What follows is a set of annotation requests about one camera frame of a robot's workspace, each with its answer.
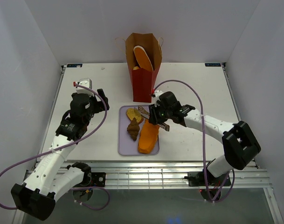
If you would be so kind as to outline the metal tongs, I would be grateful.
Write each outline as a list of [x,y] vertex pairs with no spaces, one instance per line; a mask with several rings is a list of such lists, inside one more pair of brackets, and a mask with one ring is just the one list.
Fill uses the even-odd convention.
[[164,123],[163,120],[157,116],[155,105],[148,105],[148,110],[146,110],[143,106],[138,106],[138,112],[143,118],[148,119],[149,123],[158,125],[167,132],[170,131],[170,126]]

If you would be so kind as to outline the long oval orange bread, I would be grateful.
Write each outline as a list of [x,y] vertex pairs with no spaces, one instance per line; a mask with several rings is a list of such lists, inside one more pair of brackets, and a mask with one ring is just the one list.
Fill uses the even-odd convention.
[[150,72],[154,71],[151,60],[142,46],[135,46],[133,52],[140,68]]

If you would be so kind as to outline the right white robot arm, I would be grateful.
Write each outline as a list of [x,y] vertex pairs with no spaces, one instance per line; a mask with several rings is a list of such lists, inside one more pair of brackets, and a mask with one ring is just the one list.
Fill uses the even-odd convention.
[[220,176],[232,169],[243,170],[260,152],[261,147],[250,126],[244,122],[225,122],[203,116],[190,105],[181,105],[171,92],[154,91],[154,104],[149,106],[149,122],[163,125],[167,120],[181,126],[201,131],[223,145],[224,154],[212,160],[203,170],[203,180],[215,185]]

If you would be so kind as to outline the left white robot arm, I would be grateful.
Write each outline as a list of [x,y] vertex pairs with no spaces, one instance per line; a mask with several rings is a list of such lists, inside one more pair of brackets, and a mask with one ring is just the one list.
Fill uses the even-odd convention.
[[86,136],[93,116],[109,110],[103,89],[85,93],[77,91],[71,96],[70,109],[63,115],[49,150],[42,155],[32,174],[11,189],[17,209],[42,221],[50,216],[56,201],[71,188],[90,186],[91,168],[85,163],[76,162],[68,166],[65,174],[59,178],[55,176],[68,155]]

